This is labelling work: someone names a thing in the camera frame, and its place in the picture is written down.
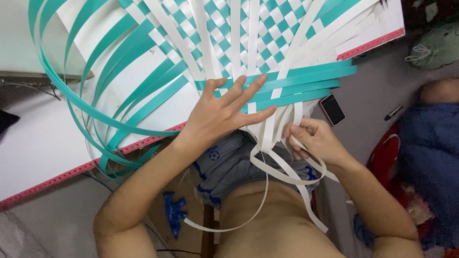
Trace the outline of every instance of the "floor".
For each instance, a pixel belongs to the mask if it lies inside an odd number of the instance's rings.
[[[397,119],[385,122],[383,118],[387,113],[399,104],[407,107],[412,93],[423,83],[459,75],[459,63],[436,71],[411,67],[403,61],[408,52],[408,43],[404,40],[383,47],[384,51],[360,60],[358,73],[343,78],[341,88],[334,91],[347,118],[333,131],[362,163],[366,162],[379,138]],[[317,108],[313,117],[324,118],[324,115]],[[342,211],[349,215],[355,212],[352,206],[344,203],[347,196],[343,189],[329,181],[322,182],[321,189],[329,198],[329,206],[325,209],[334,219],[329,222],[333,224],[329,237],[347,257],[369,257],[369,251],[361,244],[352,239],[346,240],[346,237],[342,240],[343,236],[352,234],[352,229],[345,226],[349,223],[341,223],[349,218],[339,214]],[[21,221],[48,257],[95,258],[92,220],[108,195],[109,191],[95,181],[77,176],[8,212]],[[161,200],[157,200],[150,214],[163,212],[161,206]],[[167,234],[163,226],[157,227],[162,235]],[[170,236],[163,237],[172,246]]]

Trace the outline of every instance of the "forearm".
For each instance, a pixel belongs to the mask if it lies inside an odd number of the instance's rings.
[[[199,156],[199,151],[177,137],[107,199],[95,218],[95,231],[117,233],[142,222],[161,189],[188,167]]]
[[[417,229],[408,213],[366,167],[351,160],[336,176],[371,232],[417,240]]]

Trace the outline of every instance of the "blue trim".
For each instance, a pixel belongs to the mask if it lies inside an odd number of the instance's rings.
[[[202,180],[207,180],[207,176],[204,175],[203,173],[201,173],[201,167],[199,166],[198,162],[194,161],[192,163],[193,167],[196,168],[196,170],[198,171],[199,173],[199,177],[202,179]]]
[[[212,190],[207,190],[207,189],[204,189],[201,187],[201,185],[197,185],[196,187],[198,189],[199,192],[201,193],[208,193],[209,194],[209,199],[210,201],[213,203],[213,204],[218,204],[218,205],[222,205],[222,199],[218,198],[218,197],[213,197],[212,195],[210,195],[210,193],[212,192]]]

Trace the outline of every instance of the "right hand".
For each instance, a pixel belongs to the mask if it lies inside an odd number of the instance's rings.
[[[329,170],[336,171],[349,162],[355,162],[333,134],[330,126],[323,120],[302,118],[300,126],[294,125],[291,121],[284,127],[284,137],[288,138],[292,146],[293,156],[298,160],[308,158],[308,153],[293,141],[292,136],[314,155],[320,157],[330,168]]]

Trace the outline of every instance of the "teal and white weave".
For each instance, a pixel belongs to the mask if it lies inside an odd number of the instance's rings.
[[[80,10],[75,10],[78,14],[69,31],[64,63],[80,29],[103,5],[114,2],[72,1],[84,4]],[[309,197],[304,185],[313,182],[299,180],[296,174],[291,174],[290,166],[278,160],[271,148],[282,140],[281,129],[289,120],[294,118],[294,123],[298,124],[302,116],[310,115],[317,99],[340,86],[340,77],[356,73],[350,60],[336,61],[334,48],[358,35],[382,12],[378,0],[117,0],[125,15],[94,48],[82,77],[87,77],[107,49],[121,43],[97,74],[94,97],[87,103],[81,98],[84,81],[79,94],[69,89],[50,65],[41,46],[47,23],[66,2],[30,0],[30,32],[39,60],[52,82],[66,96],[78,128],[102,153],[99,168],[104,174],[112,179],[127,174],[141,166],[156,150],[157,146],[138,161],[127,160],[116,151],[128,134],[170,136],[179,133],[141,129],[137,124],[185,85],[191,84],[200,92],[207,79],[227,77],[226,85],[215,90],[215,96],[220,97],[240,75],[247,76],[246,87],[258,75],[267,73],[265,85],[241,111],[254,113],[270,105],[277,105],[279,109],[264,126],[250,125],[241,129],[250,132],[260,143],[252,151],[252,162],[268,174],[296,184],[305,202]],[[95,107],[110,83],[155,46],[167,58],[122,100],[113,115],[97,110]],[[78,121],[73,107],[81,110],[83,123]],[[106,124],[106,132],[98,132],[92,119]],[[116,133],[107,137],[110,128],[115,128]],[[259,151],[274,158],[288,176],[253,160]],[[108,166],[108,160],[127,168],[115,173]],[[325,165],[313,166],[326,174]],[[310,216],[325,231],[326,227],[313,214]]]

